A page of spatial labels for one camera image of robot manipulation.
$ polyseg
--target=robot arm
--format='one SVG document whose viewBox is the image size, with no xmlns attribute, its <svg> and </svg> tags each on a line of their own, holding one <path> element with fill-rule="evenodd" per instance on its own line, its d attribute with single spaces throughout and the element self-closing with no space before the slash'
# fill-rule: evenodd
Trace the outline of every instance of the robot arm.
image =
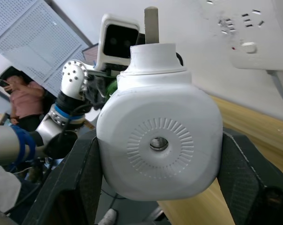
<svg viewBox="0 0 283 225">
<path fill-rule="evenodd" d="M 48 218 L 61 217 L 70 224 L 78 224 L 78 218 L 94 224 L 102 177 L 93 130 L 78 139 L 47 179 L 23 225 L 48 225 Z M 245 135 L 224 130 L 217 179 L 236 225 L 283 224 L 283 174 Z"/>
<path fill-rule="evenodd" d="M 60 93 L 36 131 L 28 133 L 15 126 L 0 126 L 0 165 L 38 157 L 65 157 L 77 140 L 77 130 L 84 124 L 85 113 L 92 106 L 104 105 L 105 78 L 111 79 L 111 70 L 122 71 L 128 67 L 130 46 L 135 45 L 138 34 L 137 21 L 105 15 L 96 66 L 78 60 L 64 65 Z M 127 38 L 128 44 L 113 45 L 114 38 Z"/>
</svg>

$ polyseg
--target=wall outlet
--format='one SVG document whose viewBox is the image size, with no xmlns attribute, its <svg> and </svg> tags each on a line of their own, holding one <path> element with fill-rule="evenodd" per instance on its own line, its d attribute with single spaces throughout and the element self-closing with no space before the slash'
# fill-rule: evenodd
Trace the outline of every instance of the wall outlet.
<svg viewBox="0 0 283 225">
<path fill-rule="evenodd" d="M 234 67 L 283 70 L 283 0 L 201 0 Z"/>
</svg>

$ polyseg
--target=green object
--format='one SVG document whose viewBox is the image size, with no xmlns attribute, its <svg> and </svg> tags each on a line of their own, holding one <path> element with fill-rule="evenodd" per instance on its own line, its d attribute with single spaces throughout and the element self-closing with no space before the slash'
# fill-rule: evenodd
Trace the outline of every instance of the green object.
<svg viewBox="0 0 283 225">
<path fill-rule="evenodd" d="M 106 92 L 106 96 L 105 96 L 105 100 L 108 101 L 108 99 L 110 99 L 110 97 L 112 96 L 112 94 L 118 89 L 118 83 L 117 80 L 114 80 L 113 82 L 111 82 L 108 87 L 107 87 L 107 92 Z"/>
</svg>

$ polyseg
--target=wooden surface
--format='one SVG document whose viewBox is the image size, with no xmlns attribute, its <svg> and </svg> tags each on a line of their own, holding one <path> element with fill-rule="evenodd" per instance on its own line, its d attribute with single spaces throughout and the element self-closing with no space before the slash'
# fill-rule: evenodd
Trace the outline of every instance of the wooden surface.
<svg viewBox="0 0 283 225">
<path fill-rule="evenodd" d="M 91 130 L 95 129 L 94 125 L 92 125 L 87 119 L 85 119 L 84 125 Z"/>
<path fill-rule="evenodd" d="M 258 150 L 283 172 L 283 121 L 213 97 L 224 127 L 247 135 Z M 158 202 L 172 225 L 234 225 L 217 180 L 196 197 Z"/>
</svg>

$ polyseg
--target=white plastic housing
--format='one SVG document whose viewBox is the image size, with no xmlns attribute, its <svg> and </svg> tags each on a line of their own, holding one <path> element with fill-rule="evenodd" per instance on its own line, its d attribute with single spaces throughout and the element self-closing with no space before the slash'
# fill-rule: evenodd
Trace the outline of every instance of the white plastic housing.
<svg viewBox="0 0 283 225">
<path fill-rule="evenodd" d="M 192 85 L 174 44 L 133 46 L 97 121 L 105 179 L 133 200 L 194 196 L 216 178 L 222 130 L 217 105 Z M 165 150 L 150 147 L 157 137 L 168 141 Z"/>
<path fill-rule="evenodd" d="M 96 71 L 102 71 L 105 68 L 106 63 L 116 64 L 128 66 L 130 63 L 130 59 L 124 59 L 119 57 L 108 56 L 103 53 L 105 38 L 106 38 L 106 29 L 109 25 L 114 24 L 122 27 L 128 27 L 131 29 L 135 29 L 139 31 L 140 27 L 138 21 L 111 15 L 105 14 L 102 18 L 101 30 L 100 30 L 100 38 L 99 38 L 99 47 L 98 47 L 98 55 L 97 55 L 97 63 L 95 66 Z"/>
<path fill-rule="evenodd" d="M 62 69 L 62 80 L 60 90 L 68 97 L 78 100 L 83 100 L 80 93 L 83 90 L 84 77 L 87 71 L 83 71 L 85 67 L 83 63 L 78 60 L 71 60 L 67 62 Z"/>
<path fill-rule="evenodd" d="M 234 67 L 283 70 L 283 0 L 201 0 Z"/>
</svg>

